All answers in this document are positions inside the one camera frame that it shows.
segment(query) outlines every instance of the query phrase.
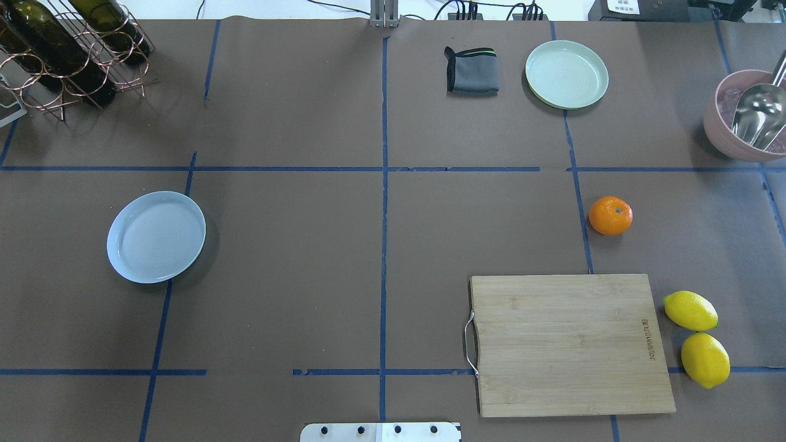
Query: plate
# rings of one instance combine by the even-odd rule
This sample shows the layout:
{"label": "plate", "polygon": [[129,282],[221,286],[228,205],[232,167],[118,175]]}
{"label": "plate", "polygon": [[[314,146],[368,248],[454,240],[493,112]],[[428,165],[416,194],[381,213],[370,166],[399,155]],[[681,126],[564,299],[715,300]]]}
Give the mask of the plate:
{"label": "plate", "polygon": [[109,227],[106,253],[117,273],[133,282],[166,281],[202,251],[204,214],[191,198],[163,190],[130,202]]}
{"label": "plate", "polygon": [[558,109],[580,109],[603,97],[608,88],[606,64],[590,48],[569,40],[536,47],[524,73],[532,92]]}

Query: metal bracket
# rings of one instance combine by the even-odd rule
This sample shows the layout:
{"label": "metal bracket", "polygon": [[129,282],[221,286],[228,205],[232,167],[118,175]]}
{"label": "metal bracket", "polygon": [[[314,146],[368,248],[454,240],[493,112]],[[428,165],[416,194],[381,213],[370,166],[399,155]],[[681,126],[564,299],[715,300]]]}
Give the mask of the metal bracket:
{"label": "metal bracket", "polygon": [[371,0],[371,27],[397,28],[399,16],[399,0]]}
{"label": "metal bracket", "polygon": [[309,424],[300,442],[461,442],[456,422]]}

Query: tangerine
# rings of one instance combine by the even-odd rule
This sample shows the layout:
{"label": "tangerine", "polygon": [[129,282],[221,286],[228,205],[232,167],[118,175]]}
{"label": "tangerine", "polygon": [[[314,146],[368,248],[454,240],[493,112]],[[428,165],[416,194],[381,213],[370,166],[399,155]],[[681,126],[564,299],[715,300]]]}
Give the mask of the tangerine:
{"label": "tangerine", "polygon": [[619,235],[628,230],[633,221],[633,209],[617,197],[602,197],[589,208],[589,224],[599,234]]}

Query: light green plate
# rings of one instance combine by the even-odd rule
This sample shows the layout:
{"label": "light green plate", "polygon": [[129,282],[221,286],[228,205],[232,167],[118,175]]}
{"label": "light green plate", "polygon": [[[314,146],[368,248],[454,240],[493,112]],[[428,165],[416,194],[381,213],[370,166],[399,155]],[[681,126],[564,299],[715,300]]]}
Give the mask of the light green plate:
{"label": "light green plate", "polygon": [[568,40],[536,47],[524,67],[532,92],[558,109],[580,109],[603,97],[608,88],[606,64],[590,48]]}

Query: metal spoon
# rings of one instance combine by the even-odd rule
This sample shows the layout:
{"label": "metal spoon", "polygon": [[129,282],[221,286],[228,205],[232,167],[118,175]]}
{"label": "metal spoon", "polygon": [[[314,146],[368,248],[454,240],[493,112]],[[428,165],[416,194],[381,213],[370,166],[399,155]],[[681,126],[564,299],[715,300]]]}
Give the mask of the metal spoon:
{"label": "metal spoon", "polygon": [[786,50],[781,54],[770,83],[748,87],[734,112],[732,132],[757,149],[769,144],[786,126],[786,90],[778,87],[786,74]]}

